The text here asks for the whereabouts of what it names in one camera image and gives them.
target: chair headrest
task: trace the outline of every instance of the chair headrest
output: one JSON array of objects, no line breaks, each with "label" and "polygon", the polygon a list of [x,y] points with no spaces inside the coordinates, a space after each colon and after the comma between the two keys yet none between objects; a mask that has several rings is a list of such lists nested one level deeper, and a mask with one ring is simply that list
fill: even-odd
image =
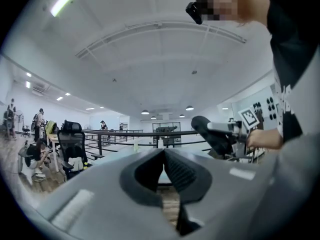
[{"label": "chair headrest", "polygon": [[79,133],[82,131],[82,127],[80,123],[78,122],[70,122],[65,120],[63,125],[63,132],[73,132],[73,133]]}]

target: black mesh office chair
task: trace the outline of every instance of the black mesh office chair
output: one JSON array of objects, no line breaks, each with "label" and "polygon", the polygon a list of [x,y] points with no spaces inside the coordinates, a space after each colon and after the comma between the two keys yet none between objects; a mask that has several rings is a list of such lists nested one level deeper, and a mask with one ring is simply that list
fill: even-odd
[{"label": "black mesh office chair", "polygon": [[81,125],[77,122],[64,121],[63,129],[57,133],[61,151],[63,154],[62,168],[66,179],[69,180],[83,170],[73,171],[74,167],[68,163],[69,158],[81,158],[83,167],[89,167],[85,151],[85,134]]}]

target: black pants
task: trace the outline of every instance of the black pants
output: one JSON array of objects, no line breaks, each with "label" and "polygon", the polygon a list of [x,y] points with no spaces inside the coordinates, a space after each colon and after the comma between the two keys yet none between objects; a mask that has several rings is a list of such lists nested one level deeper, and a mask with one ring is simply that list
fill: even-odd
[{"label": "black pants", "polygon": [[34,127],[34,141],[37,142],[39,138],[40,138],[40,127],[35,126]]}]

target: ceiling track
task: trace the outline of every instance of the ceiling track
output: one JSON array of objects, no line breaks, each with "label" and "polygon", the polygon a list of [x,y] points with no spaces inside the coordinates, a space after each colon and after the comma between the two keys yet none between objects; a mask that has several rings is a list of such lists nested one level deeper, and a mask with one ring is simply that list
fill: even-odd
[{"label": "ceiling track", "polygon": [[216,26],[209,26],[207,24],[196,25],[194,23],[184,22],[184,21],[179,21],[179,22],[154,21],[154,22],[127,26],[124,30],[106,35],[98,39],[97,41],[93,42],[92,44],[88,45],[84,49],[82,49],[75,56],[78,59],[84,58],[85,56],[91,54],[91,52],[107,44],[112,44],[121,39],[128,38],[130,36],[156,32],[156,31],[169,31],[169,30],[185,30],[185,31],[207,33],[207,35],[218,35],[220,37],[224,37],[241,44],[245,44],[247,42],[247,40],[241,37],[240,35],[237,35],[235,33],[232,33],[231,31],[228,31]]}]

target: black railing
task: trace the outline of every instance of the black railing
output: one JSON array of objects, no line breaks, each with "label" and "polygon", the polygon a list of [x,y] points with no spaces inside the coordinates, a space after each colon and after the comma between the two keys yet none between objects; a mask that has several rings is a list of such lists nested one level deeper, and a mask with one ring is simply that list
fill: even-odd
[{"label": "black railing", "polygon": [[[109,148],[105,148],[106,145],[124,145],[124,146],[134,146],[134,143],[127,143],[128,141],[135,140],[141,137],[153,137],[155,139],[155,143],[152,144],[140,144],[138,146],[144,147],[155,147],[159,146],[159,139],[161,137],[177,137],[177,136],[186,136],[186,135],[197,135],[198,133],[195,130],[190,131],[171,131],[171,132],[143,132],[143,130],[83,130],[85,133],[85,151],[91,154],[94,159],[103,157],[103,151],[109,152],[118,152],[118,150],[112,150]],[[194,141],[194,142],[173,142],[166,143],[165,147],[172,146],[173,148],[181,145],[189,145],[189,144],[197,144],[197,143],[205,143],[205,140]],[[99,155],[92,153],[88,150],[90,149],[99,149]]]}]

